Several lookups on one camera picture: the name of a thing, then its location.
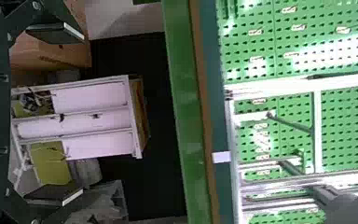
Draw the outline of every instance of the metal bar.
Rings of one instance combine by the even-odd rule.
[[[358,188],[343,189],[342,192],[352,193],[358,196]],[[270,211],[280,212],[292,209],[303,209],[305,207],[318,207],[316,201],[309,196],[305,196],[305,194],[302,194],[302,196],[297,196],[295,198],[280,198],[276,200],[264,200],[257,202],[249,202],[244,198],[242,204],[242,212],[252,214],[260,214],[266,212],[269,213]]]
[[[358,74],[316,79],[309,79],[308,76],[283,77],[225,86],[226,90],[233,92],[236,101],[350,87],[358,87]]]
[[[33,92],[56,91],[56,90],[85,87],[85,86],[92,86],[92,85],[98,85],[98,84],[122,82],[126,76],[127,75],[117,76],[117,77],[102,77],[102,78],[94,78],[94,79],[84,80],[84,81],[60,83],[60,84],[53,84],[53,85],[46,85],[46,86],[22,87],[22,88],[12,89],[11,95],[13,96],[13,95],[29,93],[30,92],[29,89],[31,89]]]
[[[315,91],[313,94],[313,162],[315,173],[322,173],[323,146],[322,146],[322,93]]]
[[[274,115],[272,115],[269,112],[267,113],[267,118],[275,120],[277,122],[280,122],[281,124],[287,125],[287,126],[292,127],[294,129],[298,129],[298,130],[300,130],[301,132],[304,132],[304,133],[309,133],[309,134],[313,133],[312,128],[306,127],[306,126],[301,125],[301,124],[292,123],[292,122],[287,121],[285,119],[275,117]]]
[[[231,156],[230,172],[231,172],[231,190],[232,190],[232,206],[234,217],[238,217],[240,208],[242,206],[241,193],[240,193],[240,181],[241,173],[238,172],[238,150],[237,150],[237,139],[236,139],[236,126],[233,122],[235,118],[234,112],[234,101],[225,101],[225,115],[226,115],[226,126],[227,126],[227,140],[228,150]]]
[[[133,133],[132,128],[125,128],[125,129],[115,129],[115,130],[88,132],[88,133],[73,133],[73,134],[65,134],[65,135],[53,136],[53,137],[21,139],[19,142],[21,145],[29,145],[29,144],[33,144],[33,143],[61,141],[62,139],[68,139],[68,138],[74,138],[74,137],[82,137],[82,136],[106,134],[106,133],[124,133],[124,132]]]
[[[254,162],[247,162],[239,165],[239,170],[250,170],[256,167],[265,167],[269,165],[279,165],[279,161],[289,161],[293,165],[300,165],[301,164],[301,158],[298,156],[290,156],[290,157],[281,157],[278,159],[270,159],[265,161],[254,161]]]
[[[72,113],[64,113],[65,116],[71,116],[71,115],[92,115],[92,114],[98,114],[98,113],[103,113],[103,112],[108,112],[108,111],[113,111],[113,110],[119,110],[119,109],[125,109],[128,108],[127,105],[121,105],[121,106],[114,106],[114,107],[109,107],[109,108],[105,108],[105,109],[98,109],[98,110],[86,110],[86,111],[76,111],[76,112],[72,112]],[[29,118],[22,118],[22,119],[12,119],[12,123],[13,124],[19,124],[22,122],[28,122],[28,121],[32,121],[32,120],[38,120],[38,119],[59,119],[60,116],[62,114],[51,114],[51,115],[44,115],[44,116],[34,116],[34,117],[29,117]]]
[[[304,175],[304,173],[298,170],[290,161],[279,161],[278,163],[290,175]]]
[[[242,185],[241,192],[246,194],[257,194],[257,192],[266,192],[269,190],[279,191],[279,189],[301,189],[317,185],[334,186],[350,184],[358,184],[358,170],[255,181]]]

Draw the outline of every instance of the metal rod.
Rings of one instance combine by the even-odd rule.
[[[290,161],[279,161],[278,164],[290,175],[304,175],[304,173],[298,170]]]
[[[281,118],[275,117],[275,116],[273,116],[273,115],[272,115],[271,113],[269,113],[269,112],[267,113],[267,118],[272,119],[272,120],[275,120],[275,121],[280,122],[280,123],[282,123],[282,124],[285,124],[285,125],[287,125],[287,126],[289,126],[289,127],[298,129],[298,130],[300,130],[300,131],[302,131],[302,132],[304,132],[304,133],[309,133],[309,134],[312,134],[312,133],[313,133],[312,128],[309,128],[309,127],[304,126],[304,125],[301,125],[301,124],[292,123],[292,122],[289,122],[289,121],[287,121],[287,120],[285,120],[285,119],[281,119]]]
[[[308,79],[307,77],[283,77],[230,84],[226,85],[225,89],[233,91],[233,99],[238,101],[358,87],[358,74],[316,79]]]
[[[329,174],[291,176],[282,179],[262,180],[243,184],[242,193],[257,194],[268,190],[303,189],[317,185],[358,184],[358,170],[340,171]]]
[[[322,173],[323,147],[322,147],[322,93],[315,91],[313,94],[313,156],[315,173]]]
[[[355,189],[343,189],[344,193],[352,193],[358,196],[358,188]],[[316,201],[310,196],[306,196],[306,193],[297,196],[295,198],[280,198],[276,200],[260,200],[256,202],[249,202],[246,198],[243,198],[243,207],[242,212],[259,214],[270,212],[273,210],[274,212],[285,211],[290,209],[302,209],[302,208],[311,208],[317,207]]]

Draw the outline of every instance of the green pegboard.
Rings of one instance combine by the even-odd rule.
[[[358,0],[218,0],[226,84],[358,71]]]
[[[234,102],[235,114],[275,110],[278,117],[311,126],[311,94],[296,94],[267,99]],[[297,155],[304,151],[305,163],[301,170],[313,172],[313,150],[310,135],[270,119],[245,121],[237,130],[237,144],[243,162],[262,161]],[[287,176],[286,172],[270,170],[244,174],[246,180],[274,179]]]
[[[323,224],[324,212],[318,209],[293,210],[254,215],[250,224]]]
[[[322,93],[326,172],[358,169],[358,87]]]
[[[275,1],[274,8],[277,77],[358,71],[358,0]]]

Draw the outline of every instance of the storage rack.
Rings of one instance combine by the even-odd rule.
[[[231,155],[213,156],[217,163],[232,160],[239,221],[322,223],[324,213],[314,202],[292,202],[273,213],[255,209],[260,204],[249,209],[249,198],[304,194],[296,184],[257,193],[241,189],[286,177],[285,183],[292,177],[273,162],[288,158],[305,174],[358,174],[358,0],[216,4]],[[358,181],[345,180],[329,183],[358,190]]]

